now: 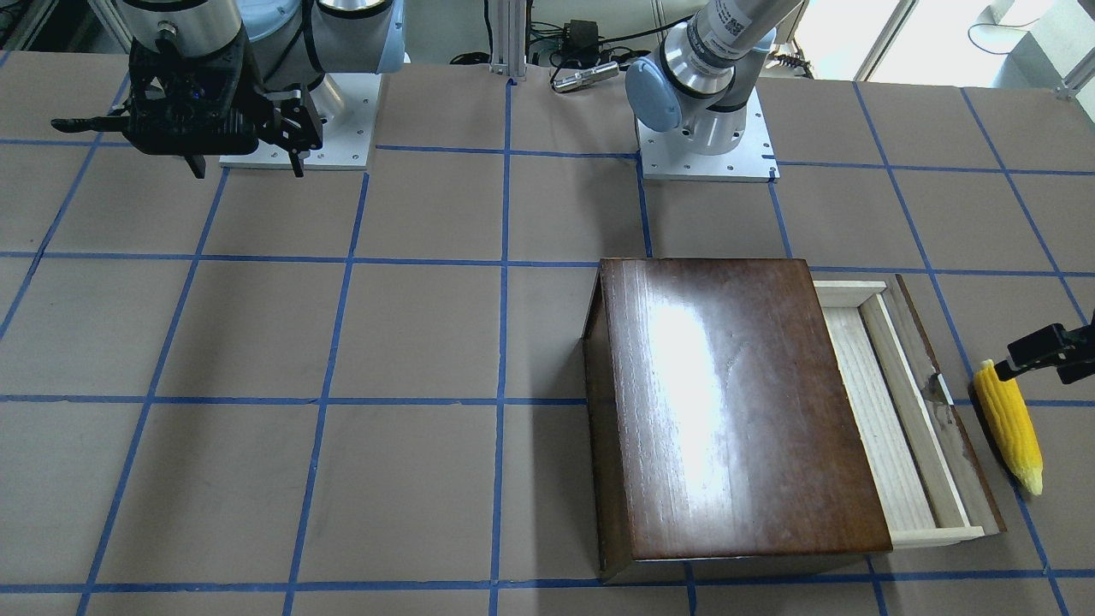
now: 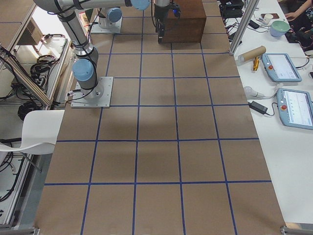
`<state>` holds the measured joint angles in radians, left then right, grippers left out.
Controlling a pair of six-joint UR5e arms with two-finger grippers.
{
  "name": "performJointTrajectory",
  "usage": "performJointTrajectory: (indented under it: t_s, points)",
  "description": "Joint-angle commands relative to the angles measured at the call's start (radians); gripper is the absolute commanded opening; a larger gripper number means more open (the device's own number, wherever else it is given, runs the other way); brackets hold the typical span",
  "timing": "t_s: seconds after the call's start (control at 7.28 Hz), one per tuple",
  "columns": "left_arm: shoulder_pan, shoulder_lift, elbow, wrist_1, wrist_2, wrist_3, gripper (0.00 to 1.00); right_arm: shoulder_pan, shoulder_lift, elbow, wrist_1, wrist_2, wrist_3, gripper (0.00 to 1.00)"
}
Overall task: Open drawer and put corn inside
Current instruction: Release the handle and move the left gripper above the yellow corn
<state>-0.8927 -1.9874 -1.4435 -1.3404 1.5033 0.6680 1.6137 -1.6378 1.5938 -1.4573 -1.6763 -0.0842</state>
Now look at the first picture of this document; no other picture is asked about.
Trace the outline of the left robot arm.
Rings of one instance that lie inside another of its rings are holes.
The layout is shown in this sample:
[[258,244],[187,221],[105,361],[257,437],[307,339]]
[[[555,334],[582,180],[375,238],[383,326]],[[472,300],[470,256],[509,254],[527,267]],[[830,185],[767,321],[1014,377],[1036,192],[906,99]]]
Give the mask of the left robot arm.
[[[670,27],[654,53],[634,60],[624,79],[639,127],[655,133],[698,133],[746,108],[772,47],[771,37],[796,1],[708,1]],[[1008,342],[1008,356],[988,364],[1002,382],[1054,368],[1062,383],[1092,375],[1092,326],[1060,323]]]

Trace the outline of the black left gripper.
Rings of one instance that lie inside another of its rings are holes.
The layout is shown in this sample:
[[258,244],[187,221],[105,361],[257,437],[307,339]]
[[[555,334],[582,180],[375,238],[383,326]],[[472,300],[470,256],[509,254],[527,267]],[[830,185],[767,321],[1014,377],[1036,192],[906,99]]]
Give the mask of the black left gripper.
[[1075,330],[1065,330],[1062,324],[1052,323],[1008,342],[1008,357],[994,367],[998,379],[1013,381],[1030,370],[1045,367],[1054,367],[1062,383],[1075,383],[1094,375],[1094,328],[1092,313],[1090,323]]

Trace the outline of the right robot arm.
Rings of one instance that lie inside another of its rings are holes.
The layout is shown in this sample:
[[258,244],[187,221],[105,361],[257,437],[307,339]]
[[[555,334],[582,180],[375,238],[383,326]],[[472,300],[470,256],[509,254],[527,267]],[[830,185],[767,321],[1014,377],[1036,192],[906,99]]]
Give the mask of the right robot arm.
[[402,1],[117,1],[129,93],[64,133],[120,133],[204,178],[228,168],[364,170],[381,78],[406,60]]

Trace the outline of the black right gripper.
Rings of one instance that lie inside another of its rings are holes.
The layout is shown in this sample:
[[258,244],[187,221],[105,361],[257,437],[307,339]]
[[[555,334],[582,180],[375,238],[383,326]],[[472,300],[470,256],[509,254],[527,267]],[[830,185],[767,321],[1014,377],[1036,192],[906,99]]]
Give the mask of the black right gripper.
[[122,133],[146,155],[180,156],[196,179],[206,178],[206,155],[249,155],[266,144],[286,152],[296,178],[304,160],[323,148],[323,121],[308,86],[262,95],[269,113],[258,126],[244,114],[238,93],[254,74],[244,34],[199,58],[172,57],[140,42],[129,55],[128,115],[51,118],[60,133]]

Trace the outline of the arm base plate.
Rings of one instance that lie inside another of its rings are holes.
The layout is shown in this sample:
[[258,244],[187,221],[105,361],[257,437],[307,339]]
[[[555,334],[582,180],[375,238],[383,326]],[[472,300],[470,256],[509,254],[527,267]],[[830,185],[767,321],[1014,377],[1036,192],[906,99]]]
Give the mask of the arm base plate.
[[777,156],[758,92],[744,108],[699,111],[689,120],[671,92],[645,86],[629,93],[642,172],[655,181],[779,181]]
[[[356,170],[368,167],[372,152],[376,116],[378,116],[382,77],[379,74],[325,74],[310,94],[323,121],[322,148],[310,149],[299,156],[304,170]],[[301,93],[300,89],[290,94]],[[289,104],[289,95],[275,95],[274,103],[289,116],[298,105]],[[220,156],[224,168],[291,170],[290,153],[278,146],[260,140],[256,151],[239,156]]]

